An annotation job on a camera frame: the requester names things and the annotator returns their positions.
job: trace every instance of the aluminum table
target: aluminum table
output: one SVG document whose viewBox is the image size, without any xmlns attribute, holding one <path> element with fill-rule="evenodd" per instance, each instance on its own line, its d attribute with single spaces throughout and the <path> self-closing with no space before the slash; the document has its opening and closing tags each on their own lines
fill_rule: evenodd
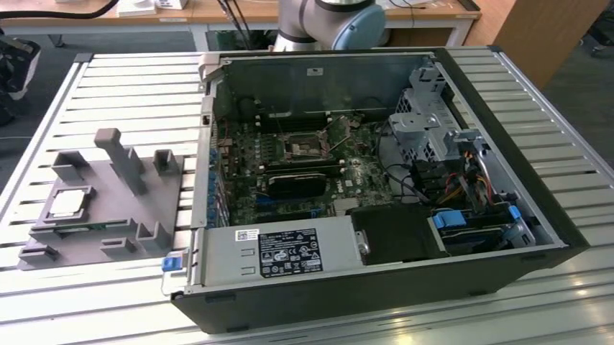
<svg viewBox="0 0 614 345">
<path fill-rule="evenodd" d="M 611 344 L 614 172 L 503 53 L 448 48 L 592 247 L 498 293 L 248 333 L 208 336 L 163 295 L 160 259 L 16 270 L 60 150 L 88 160 L 99 128 L 140 157 L 185 155 L 175 248 L 189 241 L 200 123 L 199 53 L 75 62 L 0 196 L 0 339 L 13 344 Z"/>
</svg>

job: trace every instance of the warning label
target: warning label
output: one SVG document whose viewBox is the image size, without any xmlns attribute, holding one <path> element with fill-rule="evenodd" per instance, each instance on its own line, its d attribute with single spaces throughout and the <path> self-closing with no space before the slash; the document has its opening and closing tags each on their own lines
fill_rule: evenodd
<svg viewBox="0 0 614 345">
<path fill-rule="evenodd" d="M 264 278 L 323 270 L 315 229 L 257 235 L 260 275 Z"/>
</svg>

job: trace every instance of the blue latch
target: blue latch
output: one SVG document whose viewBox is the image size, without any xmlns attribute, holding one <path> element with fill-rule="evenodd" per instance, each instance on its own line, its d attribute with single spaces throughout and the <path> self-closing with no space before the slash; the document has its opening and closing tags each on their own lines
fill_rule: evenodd
<svg viewBox="0 0 614 345">
<path fill-rule="evenodd" d="M 171 272 L 181 270 L 181 257 L 165 257 L 161 260 L 161 271 Z"/>
<path fill-rule="evenodd" d="M 514 219 L 520 219 L 520 210 L 515 206 L 507 208 Z"/>
<path fill-rule="evenodd" d="M 435 227 L 438 229 L 467 225 L 464 216 L 458 210 L 439 212 L 432 216 L 432 222 L 435 223 Z"/>
</svg>

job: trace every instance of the desk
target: desk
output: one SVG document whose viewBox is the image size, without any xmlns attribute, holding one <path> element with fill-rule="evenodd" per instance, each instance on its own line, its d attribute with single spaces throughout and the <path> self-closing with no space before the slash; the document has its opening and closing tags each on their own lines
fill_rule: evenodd
<svg viewBox="0 0 614 345">
<path fill-rule="evenodd" d="M 277 29 L 276 0 L 237 0 L 245 16 L 249 29 Z M 438 5 L 426 4 L 427 9 L 414 10 L 414 22 L 410 9 L 390 9 L 386 11 L 388 29 L 408 28 L 451 28 L 446 45 L 459 46 L 471 27 L 479 18 L 478 11 L 467 11 L 456 0 L 439 0 Z M 191 19 L 192 34 L 197 51 L 208 51 L 205 35 L 208 31 L 235 30 L 227 21 L 216 0 L 199 0 L 193 3 Z"/>
<path fill-rule="evenodd" d="M 277 2 L 273 0 L 237 0 L 251 29 L 277 28 Z M 108 0 L 83 0 L 56 4 L 53 0 L 1 0 L 0 11 L 45 10 L 61 12 L 92 12 Z M 451 28 L 447 45 L 462 45 L 468 28 L 479 18 L 478 11 L 467 11 L 456 0 L 438 0 L 438 6 L 414 10 L 414 24 L 408 9 L 387 11 L 387 28 Z M 64 35 L 121 32 L 192 32 L 196 51 L 208 51 L 207 32 L 235 30 L 227 21 L 216 0 L 189 0 L 184 10 L 159 9 L 148 16 L 117 18 L 115 9 L 91 20 L 10 19 L 1 22 L 8 35 Z"/>
<path fill-rule="evenodd" d="M 483 47 L 448 52 L 503 128 L 524 138 L 523 154 L 591 249 L 495 294 L 219 336 L 205 335 L 161 294 L 160 259 L 16 270 L 56 179 L 56 151 L 79 149 L 88 160 L 105 159 L 92 142 L 101 127 L 121 130 L 121 143 L 139 157 L 160 148 L 187 155 L 175 249 L 189 242 L 199 53 L 95 55 L 73 63 L 0 195 L 0 339 L 14 339 L 2 343 L 611 345 L 612 170 L 504 54 Z"/>
</svg>

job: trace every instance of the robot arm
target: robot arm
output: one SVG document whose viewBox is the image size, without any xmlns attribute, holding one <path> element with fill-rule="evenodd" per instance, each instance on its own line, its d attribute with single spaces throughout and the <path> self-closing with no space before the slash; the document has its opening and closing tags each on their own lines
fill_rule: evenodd
<svg viewBox="0 0 614 345">
<path fill-rule="evenodd" d="M 376 45 L 386 14 L 374 0 L 279 1 L 276 52 L 366 49 Z"/>
</svg>

